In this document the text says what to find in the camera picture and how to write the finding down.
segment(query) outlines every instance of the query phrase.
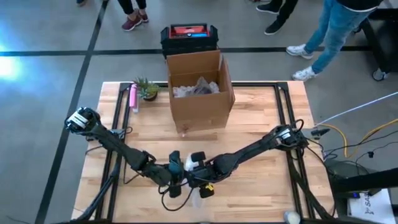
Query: plant pot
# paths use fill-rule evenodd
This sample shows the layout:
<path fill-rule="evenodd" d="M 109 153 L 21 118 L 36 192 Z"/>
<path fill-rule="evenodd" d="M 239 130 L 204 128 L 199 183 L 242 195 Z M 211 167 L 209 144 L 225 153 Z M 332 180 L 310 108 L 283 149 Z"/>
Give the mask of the plant pot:
<path fill-rule="evenodd" d="M 143 100 L 148 101 L 148 102 L 151 102 L 151 101 L 156 100 L 156 98 L 157 98 L 157 92 L 156 92 L 153 96 L 151 96 L 151 97 L 143 98 Z"/>

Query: concrete floor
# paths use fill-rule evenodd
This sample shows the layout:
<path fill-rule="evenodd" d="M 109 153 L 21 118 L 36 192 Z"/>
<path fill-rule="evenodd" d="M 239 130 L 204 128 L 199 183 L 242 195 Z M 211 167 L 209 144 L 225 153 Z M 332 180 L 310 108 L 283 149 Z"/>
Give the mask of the concrete floor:
<path fill-rule="evenodd" d="M 89 0 L 82 8 L 76 7 L 73 1 L 2 1 L 0 55 L 20 56 L 0 57 L 0 126 L 3 129 L 0 135 L 0 223 L 15 223 L 8 217 L 35 222 L 79 74 L 86 73 L 86 77 L 78 106 L 92 108 L 96 107 L 102 82 L 127 81 L 136 76 L 166 80 L 161 55 L 90 57 L 85 56 L 85 50 L 159 49 L 159 32 L 165 26 L 187 22 L 207 22 L 217 27 L 220 47 L 286 47 L 304 43 L 310 37 L 322 9 L 321 0 L 299 1 L 282 30 L 268 37 L 263 31 L 274 16 L 257 12 L 255 4 L 247 0 L 147 0 L 147 3 L 150 23 L 124 32 L 120 26 L 126 16 L 117 1 L 110 0 L 98 38 L 92 39 L 101 1 Z M 350 36 L 346 45 L 364 46 L 367 42 L 359 33 Z M 29 52 L 39 56 L 26 56 Z M 224 55 L 233 80 L 290 80 L 292 73 L 310 65 L 310 61 L 283 52 Z M 307 82 L 305 86 L 315 122 L 396 92 L 398 76 L 391 75 L 383 82 L 375 82 L 370 73 L 376 68 L 371 52 L 341 52 L 321 76 Z M 390 98 L 336 118 L 330 124 L 341 128 L 349 143 L 356 143 L 370 129 L 397 118 L 396 102 L 397 97 Z M 376 136 L 396 128 L 396 125 L 391 126 Z M 374 141 L 361 147 L 361 152 L 396 139 L 393 135 Z M 342 141 L 339 135 L 331 132 L 323 138 L 322 144 L 330 149 L 341 146 Z M 364 158 L 360 163 L 374 170 L 394 168 L 397 146 L 392 144 L 378 151 L 374 159 Z M 69 136 L 46 223 L 70 218 L 85 149 L 83 138 Z M 345 160 L 341 151 L 337 154 L 338 160 Z M 395 190 L 392 190 L 392 198 L 398 202 Z"/>

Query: wooden table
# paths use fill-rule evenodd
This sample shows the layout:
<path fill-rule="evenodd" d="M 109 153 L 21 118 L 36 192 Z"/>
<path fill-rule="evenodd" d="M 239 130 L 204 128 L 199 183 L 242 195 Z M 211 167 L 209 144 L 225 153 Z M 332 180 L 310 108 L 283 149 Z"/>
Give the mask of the wooden table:
<path fill-rule="evenodd" d="M 295 118 L 305 121 L 304 128 L 313 127 L 304 84 L 288 84 Z M 112 125 L 118 89 L 118 82 L 105 82 L 102 86 L 97 111 L 107 128 Z M 188 133 L 181 137 L 175 131 L 168 93 L 161 91 L 155 102 L 142 103 L 138 114 L 131 113 L 129 125 L 133 131 L 126 136 L 126 144 L 149 151 L 158 163 L 168 163 L 169 153 L 174 150 L 181 152 L 182 159 L 188 153 L 198 151 L 205 151 L 207 158 L 211 158 L 237 151 L 279 124 L 273 89 L 235 87 L 234 92 L 236 102 L 225 129 Z M 97 143 L 90 143 L 89 148 L 94 146 Z M 310 147 L 320 155 L 317 145 Z M 73 218 L 79 216 L 80 210 L 84 210 L 97 194 L 105 155 L 106 150 L 98 149 L 86 156 Z M 304 162 L 313 194 L 326 210 L 331 211 L 333 197 L 325 168 L 310 151 L 305 152 Z M 127 168 L 126 178 L 134 174 Z M 166 204 L 178 207 L 187 194 L 188 189 L 183 188 L 179 198 L 166 197 Z M 301 201 L 307 214 L 303 197 Z M 151 180 L 138 177 L 127 185 L 121 180 L 114 222 L 282 222 L 283 213 L 287 210 L 294 210 L 294 203 L 286 155 L 285 152 L 271 150 L 241 164 L 230 178 L 216 184 L 215 195 L 205 199 L 200 209 L 193 208 L 188 201 L 181 210 L 168 212 L 162 207 L 157 186 Z"/>

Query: blue jeans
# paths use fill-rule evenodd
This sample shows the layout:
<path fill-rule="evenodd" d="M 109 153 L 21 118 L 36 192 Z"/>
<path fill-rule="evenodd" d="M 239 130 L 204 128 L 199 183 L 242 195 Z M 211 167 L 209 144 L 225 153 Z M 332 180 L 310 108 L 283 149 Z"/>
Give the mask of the blue jeans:
<path fill-rule="evenodd" d="M 324 1 L 319 28 L 304 48 L 310 54 L 319 47 L 326 37 L 325 50 L 312 65 L 312 70 L 316 74 L 328 66 L 343 47 L 349 33 L 372 12 L 353 12 L 338 3 L 337 0 Z"/>

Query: white cable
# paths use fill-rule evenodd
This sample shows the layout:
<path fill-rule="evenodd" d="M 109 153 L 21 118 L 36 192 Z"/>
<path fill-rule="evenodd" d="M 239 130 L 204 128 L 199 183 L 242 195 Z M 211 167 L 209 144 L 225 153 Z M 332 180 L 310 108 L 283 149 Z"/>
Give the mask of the white cable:
<path fill-rule="evenodd" d="M 340 113 L 340 114 L 334 115 L 334 116 L 332 116 L 331 118 L 328 118 L 328 119 L 326 119 L 326 120 L 324 120 L 324 121 L 318 123 L 318 124 L 315 125 L 314 127 L 317 127 L 318 125 L 323 124 L 323 123 L 325 123 L 325 122 L 327 122 L 327 121 L 329 121 L 329 120 L 331 120 L 331 119 L 333 119 L 333 118 L 337 118 L 338 116 L 341 116 L 341 115 L 346 114 L 346 113 L 348 113 L 348 112 L 354 111 L 354 110 L 356 110 L 356 109 L 360 109 L 360 108 L 362 108 L 362 107 L 364 107 L 364 106 L 371 105 L 372 103 L 375 103 L 375 102 L 380 101 L 380 100 L 384 100 L 384 99 L 386 99 L 386 98 L 388 98 L 388 97 L 390 97 L 390 96 L 394 96 L 394 95 L 396 95 L 396 94 L 398 94 L 398 91 L 395 92 L 395 93 L 392 93 L 392 94 L 390 94 L 390 95 L 383 96 L 382 98 L 378 98 L 377 100 L 370 101 L 369 103 L 365 103 L 365 104 L 363 104 L 363 105 L 361 105 L 361 106 L 357 106 L 357 107 L 355 107 L 355 108 L 349 109 L 348 111 L 344 111 L 344 112 L 342 112 L 342 113 Z"/>

